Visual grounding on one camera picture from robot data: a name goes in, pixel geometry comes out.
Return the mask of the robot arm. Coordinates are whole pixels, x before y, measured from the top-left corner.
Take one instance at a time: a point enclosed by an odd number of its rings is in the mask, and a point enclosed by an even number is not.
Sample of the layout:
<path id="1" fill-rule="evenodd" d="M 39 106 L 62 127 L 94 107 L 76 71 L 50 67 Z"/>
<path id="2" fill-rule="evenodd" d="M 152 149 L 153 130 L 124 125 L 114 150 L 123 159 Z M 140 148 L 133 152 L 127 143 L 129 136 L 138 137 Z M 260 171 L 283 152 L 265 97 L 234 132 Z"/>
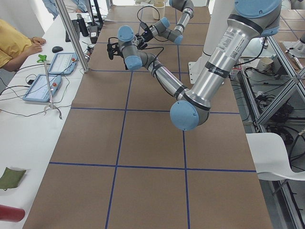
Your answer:
<path id="1" fill-rule="evenodd" d="M 137 36 L 132 28 L 123 25 L 118 29 L 117 43 L 107 45 L 109 58 L 123 58 L 125 67 L 135 71 L 146 68 L 164 90 L 176 99 L 170 109 L 172 123 L 187 131 L 203 124 L 209 116 L 211 99 L 229 76 L 229 73 L 251 39 L 268 37 L 278 32 L 281 2 L 279 0 L 237 0 L 227 19 L 227 29 L 209 60 L 203 66 L 193 87 L 188 89 L 158 58 L 142 52 L 140 47 L 156 36 L 176 44 L 183 39 L 183 32 L 193 17 L 194 5 L 190 0 L 172 0 L 169 4 L 182 13 L 174 29 L 167 18 L 161 18 L 144 33 Z"/>
<path id="2" fill-rule="evenodd" d="M 169 28 L 170 22 L 166 17 L 159 19 L 151 26 L 147 26 L 146 23 L 141 22 L 140 25 L 144 30 L 138 39 L 141 43 L 148 42 L 156 36 L 160 36 L 177 45 L 181 44 L 185 27 L 189 20 L 193 18 L 194 5 L 191 0 L 170 0 L 169 5 L 182 12 L 175 28 L 173 30 Z"/>

